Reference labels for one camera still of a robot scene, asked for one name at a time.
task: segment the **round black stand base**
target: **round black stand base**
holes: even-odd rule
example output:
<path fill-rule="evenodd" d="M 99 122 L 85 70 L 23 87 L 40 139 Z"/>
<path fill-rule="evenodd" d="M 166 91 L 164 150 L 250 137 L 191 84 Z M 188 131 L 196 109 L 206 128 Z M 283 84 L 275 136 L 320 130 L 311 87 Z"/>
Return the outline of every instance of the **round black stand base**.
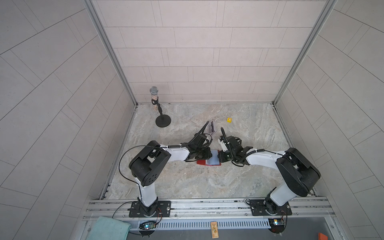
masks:
<path fill-rule="evenodd" d="M 166 127 L 170 124 L 170 117 L 168 115 L 161 115 L 156 118 L 156 125 L 158 127 Z"/>

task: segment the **marble floor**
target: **marble floor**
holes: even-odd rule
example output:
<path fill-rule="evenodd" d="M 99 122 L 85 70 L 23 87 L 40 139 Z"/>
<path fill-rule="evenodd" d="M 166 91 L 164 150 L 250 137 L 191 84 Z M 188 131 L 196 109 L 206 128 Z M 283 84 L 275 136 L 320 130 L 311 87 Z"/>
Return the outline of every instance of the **marble floor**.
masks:
<path fill-rule="evenodd" d="M 264 104 L 165 104 L 164 114 L 171 117 L 168 127 L 159 128 L 155 119 L 159 115 L 152 105 L 139 105 L 124 151 L 145 145 L 151 140 L 173 145 L 188 142 L 206 121 L 215 120 L 217 129 L 223 127 L 227 136 L 243 140 L 242 146 L 253 146 L 270 151 L 287 150 L 288 143 L 273 112 L 272 105 Z M 211 149 L 220 149 L 213 135 Z M 121 161 L 121 171 L 133 179 L 128 167 L 141 147 L 129 151 Z M 175 161 L 168 163 L 156 180 L 159 199 L 171 198 L 223 198 L 265 197 L 270 190 L 282 183 L 279 171 L 263 166 L 236 167 L 231 162 L 221 166 L 201 166 L 195 162 Z M 115 172 L 107 199 L 136 199 L 136 184 Z"/>

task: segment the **teal towel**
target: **teal towel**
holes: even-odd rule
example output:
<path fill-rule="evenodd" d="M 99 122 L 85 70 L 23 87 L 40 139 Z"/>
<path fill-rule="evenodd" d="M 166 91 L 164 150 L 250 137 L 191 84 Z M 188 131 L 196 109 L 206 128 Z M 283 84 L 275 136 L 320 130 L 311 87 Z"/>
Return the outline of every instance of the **teal towel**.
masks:
<path fill-rule="evenodd" d="M 99 217 L 86 240 L 126 240 L 131 225 L 109 217 Z"/>

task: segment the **orange object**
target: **orange object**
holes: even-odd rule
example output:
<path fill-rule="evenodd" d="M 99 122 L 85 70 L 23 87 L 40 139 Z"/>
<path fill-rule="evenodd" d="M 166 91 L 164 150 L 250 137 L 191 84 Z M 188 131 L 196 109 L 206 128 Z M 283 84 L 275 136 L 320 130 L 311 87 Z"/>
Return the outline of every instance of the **orange object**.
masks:
<path fill-rule="evenodd" d="M 217 222 L 211 222 L 212 238 L 218 238 Z"/>
<path fill-rule="evenodd" d="M 322 233 L 319 233 L 319 240 L 328 240 L 328 237 Z"/>

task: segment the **microphone stand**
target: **microphone stand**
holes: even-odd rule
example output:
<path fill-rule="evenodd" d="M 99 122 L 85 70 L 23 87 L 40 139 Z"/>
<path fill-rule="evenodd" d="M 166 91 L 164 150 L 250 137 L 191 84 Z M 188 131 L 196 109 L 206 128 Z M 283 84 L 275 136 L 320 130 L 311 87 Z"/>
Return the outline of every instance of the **microphone stand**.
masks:
<path fill-rule="evenodd" d="M 156 118 L 156 125 L 158 127 L 166 127 L 170 124 L 170 116 L 163 114 L 163 109 L 160 107 L 159 99 L 157 100 L 152 99 L 152 104 L 157 105 L 157 109 L 159 110 L 160 116 Z"/>

